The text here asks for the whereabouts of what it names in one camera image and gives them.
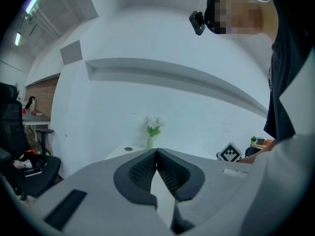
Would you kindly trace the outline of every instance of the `smartphone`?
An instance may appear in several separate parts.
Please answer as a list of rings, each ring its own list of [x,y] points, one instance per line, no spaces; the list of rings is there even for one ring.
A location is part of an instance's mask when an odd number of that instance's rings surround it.
[[[40,167],[25,171],[25,177],[34,176],[37,174],[41,174],[41,168]]]

